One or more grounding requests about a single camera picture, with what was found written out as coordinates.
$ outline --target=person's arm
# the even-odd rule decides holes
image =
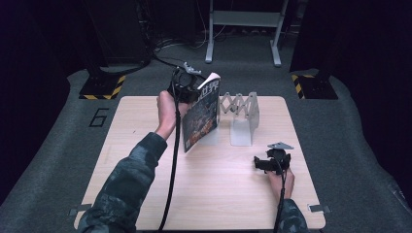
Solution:
[[[267,171],[273,194],[280,200],[282,190],[282,176]],[[279,222],[279,232],[307,233],[310,232],[305,217],[291,199],[294,186],[294,173],[291,168],[286,172],[284,204]]]
[[[122,159],[82,216],[78,232],[135,232],[136,220],[155,178],[155,167],[176,125],[176,108],[167,91],[157,97],[159,125]],[[182,114],[188,106],[180,104]]]

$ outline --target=camouflage sleeve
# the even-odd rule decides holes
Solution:
[[[308,233],[305,217],[292,199],[285,199],[279,223],[280,232]]]
[[[166,142],[149,133],[122,159],[82,216],[78,232],[133,232],[140,207],[155,179],[155,167]]]

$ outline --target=yellow and black tape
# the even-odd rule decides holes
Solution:
[[[297,92],[297,95],[299,96],[299,99],[305,99],[305,94],[303,93],[302,86],[300,85],[300,82],[299,82],[299,79],[305,79],[305,78],[315,78],[315,77],[311,75],[305,75],[305,76],[292,75],[294,87],[296,88],[296,92]]]
[[[89,100],[96,100],[96,99],[116,99],[118,97],[118,94],[121,90],[121,87],[124,83],[124,80],[126,79],[126,76],[122,76],[119,78],[118,83],[116,84],[115,89],[113,92],[109,95],[80,95],[79,99],[89,99]]]

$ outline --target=magazine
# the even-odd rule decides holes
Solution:
[[[218,127],[221,108],[220,85],[221,77],[212,73],[197,88],[200,90],[200,96],[182,119],[185,152]]]

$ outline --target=gray carpet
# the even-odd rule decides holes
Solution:
[[[300,100],[289,67],[295,37],[290,35],[275,68],[270,37],[245,36],[215,43],[212,64],[205,64],[206,45],[164,48],[164,60],[181,59],[207,76],[223,79],[222,93],[256,91],[286,99],[321,204],[324,232],[412,232],[412,215],[393,194],[392,177],[377,163],[362,136],[361,121],[351,93],[338,79],[332,83],[338,100]],[[113,67],[110,71],[130,67]],[[74,232],[69,211],[82,202],[89,178],[122,96],[157,95],[167,88],[172,68],[153,60],[126,76],[115,100],[81,100],[86,71],[70,77],[71,92],[49,137],[0,208],[0,232]],[[316,71],[299,74],[315,75]],[[99,108],[109,110],[102,127],[88,127]]]

